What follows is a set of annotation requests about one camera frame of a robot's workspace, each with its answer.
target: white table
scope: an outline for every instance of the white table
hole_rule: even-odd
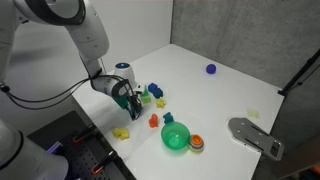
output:
[[[205,68],[214,63],[217,73]],[[131,63],[139,84],[154,82],[164,91],[167,105],[157,109],[154,99],[144,113],[131,121],[128,113],[89,83],[74,98],[96,124],[125,164],[139,180],[247,180],[251,179],[260,153],[232,139],[227,122],[247,117],[247,109],[257,110],[259,119],[248,118],[270,132],[283,101],[279,88],[228,68],[212,60],[168,45]],[[205,142],[200,154],[175,152],[161,140],[162,116],[171,112]],[[160,117],[158,128],[150,128],[152,113]],[[111,130],[127,127],[130,139],[115,139]]]

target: green bowl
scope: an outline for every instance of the green bowl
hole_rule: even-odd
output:
[[[190,132],[185,125],[171,122],[162,128],[161,138],[168,148],[180,150],[189,144]]]

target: purple ball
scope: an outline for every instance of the purple ball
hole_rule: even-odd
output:
[[[206,68],[208,74],[216,73],[216,66],[214,64],[209,64]]]

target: metal clamp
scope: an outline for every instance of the metal clamp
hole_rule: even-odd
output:
[[[255,148],[272,160],[281,160],[284,145],[247,118],[232,118],[228,126],[233,137],[244,145]]]

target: plastic toy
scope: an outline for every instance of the plastic toy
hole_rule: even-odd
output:
[[[165,124],[174,122],[173,116],[171,115],[170,112],[168,112],[168,113],[166,113],[165,115],[163,115],[163,118],[164,118],[164,123],[165,123]]]
[[[149,126],[151,128],[158,127],[158,116],[156,114],[152,114],[151,119],[149,119]]]
[[[152,94],[156,99],[163,97],[163,91],[160,88],[153,90]]]
[[[140,94],[140,99],[142,101],[143,104],[148,104],[151,102],[151,97],[149,95],[147,86],[144,86],[144,91],[142,94]]]
[[[190,136],[189,149],[193,152],[202,152],[204,149],[204,142],[198,134]]]
[[[166,105],[166,101],[162,98],[156,99],[156,105],[157,108],[164,108],[164,106]]]
[[[169,149],[180,150],[188,145],[190,132],[185,125],[172,122],[162,128],[161,138]]]
[[[154,90],[156,90],[158,88],[158,85],[154,84],[154,83],[151,83],[149,84],[148,86],[148,91],[153,93]]]
[[[206,68],[208,74],[216,73],[216,66],[214,64],[209,64]]]
[[[114,128],[112,129],[112,134],[115,138],[119,138],[121,140],[128,139],[130,137],[127,128]]]

